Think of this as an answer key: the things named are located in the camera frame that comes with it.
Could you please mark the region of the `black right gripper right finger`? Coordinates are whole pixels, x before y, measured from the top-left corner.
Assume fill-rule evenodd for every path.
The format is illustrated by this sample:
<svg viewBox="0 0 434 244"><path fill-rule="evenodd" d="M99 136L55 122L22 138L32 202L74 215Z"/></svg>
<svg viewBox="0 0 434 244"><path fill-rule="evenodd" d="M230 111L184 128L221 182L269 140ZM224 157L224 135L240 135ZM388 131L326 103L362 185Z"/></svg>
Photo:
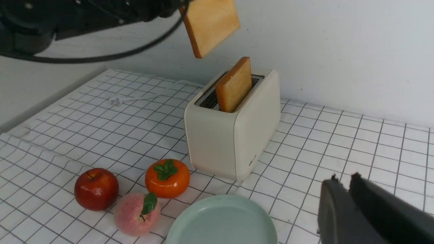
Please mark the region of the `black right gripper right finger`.
<svg viewBox="0 0 434 244"><path fill-rule="evenodd" d="M432 244L433 216L364 179L351 176L349 193L370 225L390 244Z"/></svg>

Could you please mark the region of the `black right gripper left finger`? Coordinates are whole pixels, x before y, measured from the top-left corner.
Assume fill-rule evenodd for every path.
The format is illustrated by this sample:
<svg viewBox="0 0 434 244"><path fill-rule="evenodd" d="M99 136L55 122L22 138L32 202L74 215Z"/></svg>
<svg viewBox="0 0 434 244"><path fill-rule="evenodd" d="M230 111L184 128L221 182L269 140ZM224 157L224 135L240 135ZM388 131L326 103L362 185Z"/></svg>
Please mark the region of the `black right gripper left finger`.
<svg viewBox="0 0 434 244"><path fill-rule="evenodd" d="M322 244L388 244L368 222L335 174L321 183L318 234Z"/></svg>

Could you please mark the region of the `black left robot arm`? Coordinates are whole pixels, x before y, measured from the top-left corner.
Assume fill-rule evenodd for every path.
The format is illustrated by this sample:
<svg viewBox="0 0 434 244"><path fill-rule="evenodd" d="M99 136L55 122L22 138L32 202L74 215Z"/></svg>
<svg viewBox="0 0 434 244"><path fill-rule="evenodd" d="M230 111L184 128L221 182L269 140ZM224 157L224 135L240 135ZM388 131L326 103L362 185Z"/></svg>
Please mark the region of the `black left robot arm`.
<svg viewBox="0 0 434 244"><path fill-rule="evenodd" d="M1 56L23 60L60 41L156 18L189 0L2 0Z"/></svg>

